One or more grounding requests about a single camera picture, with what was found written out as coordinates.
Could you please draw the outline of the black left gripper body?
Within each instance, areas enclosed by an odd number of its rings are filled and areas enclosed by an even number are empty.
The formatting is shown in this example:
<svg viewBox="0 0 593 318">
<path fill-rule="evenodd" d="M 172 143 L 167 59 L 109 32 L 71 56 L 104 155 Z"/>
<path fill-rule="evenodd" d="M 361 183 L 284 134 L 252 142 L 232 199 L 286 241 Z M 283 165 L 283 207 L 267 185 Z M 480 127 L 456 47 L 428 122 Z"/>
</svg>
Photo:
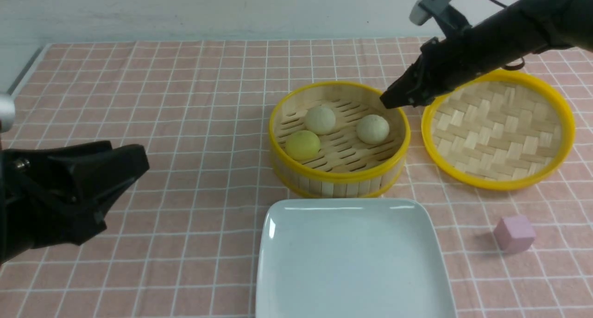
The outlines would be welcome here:
<svg viewBox="0 0 593 318">
<path fill-rule="evenodd" d="M 23 185 L 13 182 L 18 163 L 27 168 L 28 161 L 1 152 L 1 204 L 0 204 L 0 260 L 1 264 L 28 250 L 48 248 L 51 243 L 43 234 L 40 205 L 32 201 Z"/>
</svg>

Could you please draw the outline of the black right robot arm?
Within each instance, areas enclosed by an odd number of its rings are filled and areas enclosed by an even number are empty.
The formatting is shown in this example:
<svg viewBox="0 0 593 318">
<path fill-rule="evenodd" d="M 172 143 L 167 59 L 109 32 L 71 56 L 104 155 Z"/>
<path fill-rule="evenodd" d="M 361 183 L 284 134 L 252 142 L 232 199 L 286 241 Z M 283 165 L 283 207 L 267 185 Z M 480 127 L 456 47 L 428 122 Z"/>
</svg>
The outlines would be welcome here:
<svg viewBox="0 0 593 318">
<path fill-rule="evenodd" d="M 418 59 L 380 96 L 387 109 L 428 106 L 438 96 L 496 69 L 518 70 L 512 62 L 528 54 L 593 45 L 593 0 L 518 0 L 477 25 L 452 0 L 418 0 L 415 25 L 436 20 L 445 38 L 432 38 Z"/>
</svg>

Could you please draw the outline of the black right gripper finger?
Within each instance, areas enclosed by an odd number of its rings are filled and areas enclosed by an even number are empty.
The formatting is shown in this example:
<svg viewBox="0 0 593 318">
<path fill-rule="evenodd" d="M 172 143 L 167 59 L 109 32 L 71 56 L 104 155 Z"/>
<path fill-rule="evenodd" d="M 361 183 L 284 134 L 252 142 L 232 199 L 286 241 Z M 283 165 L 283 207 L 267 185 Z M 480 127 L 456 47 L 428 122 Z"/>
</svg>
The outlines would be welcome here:
<svg viewBox="0 0 593 318">
<path fill-rule="evenodd" d="M 414 62 L 380 96 L 383 106 L 386 109 L 428 106 L 429 96 L 424 85 L 426 79 L 424 75 L 424 62 Z"/>
</svg>

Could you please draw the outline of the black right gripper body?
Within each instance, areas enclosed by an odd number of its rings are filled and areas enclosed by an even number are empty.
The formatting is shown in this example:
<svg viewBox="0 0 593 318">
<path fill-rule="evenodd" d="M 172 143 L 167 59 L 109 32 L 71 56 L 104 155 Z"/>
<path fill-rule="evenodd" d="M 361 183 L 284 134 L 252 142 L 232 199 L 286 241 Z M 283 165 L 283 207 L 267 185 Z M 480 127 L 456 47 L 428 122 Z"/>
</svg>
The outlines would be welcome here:
<svg viewBox="0 0 593 318">
<path fill-rule="evenodd" d="M 521 10 L 500 10 L 472 26 L 458 10 L 436 17 L 445 33 L 421 49 L 421 106 L 481 75 L 546 47 L 549 35 Z"/>
</svg>

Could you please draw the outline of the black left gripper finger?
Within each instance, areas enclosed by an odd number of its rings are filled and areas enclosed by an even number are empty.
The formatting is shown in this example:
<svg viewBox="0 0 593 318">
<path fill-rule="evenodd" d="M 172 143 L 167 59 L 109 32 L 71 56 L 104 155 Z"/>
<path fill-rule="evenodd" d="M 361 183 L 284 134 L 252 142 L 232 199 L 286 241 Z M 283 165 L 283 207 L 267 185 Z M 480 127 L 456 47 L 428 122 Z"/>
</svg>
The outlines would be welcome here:
<svg viewBox="0 0 593 318">
<path fill-rule="evenodd" d="M 103 140 L 74 146 L 19 150 L 20 172 L 34 191 L 66 203 L 116 201 L 150 168 L 144 146 L 113 147 Z"/>
<path fill-rule="evenodd" d="M 32 205 L 32 248 L 60 244 L 81 246 L 107 229 L 106 214 L 116 202 L 116 189 L 89 197 L 57 196 L 34 188 Z"/>
</svg>

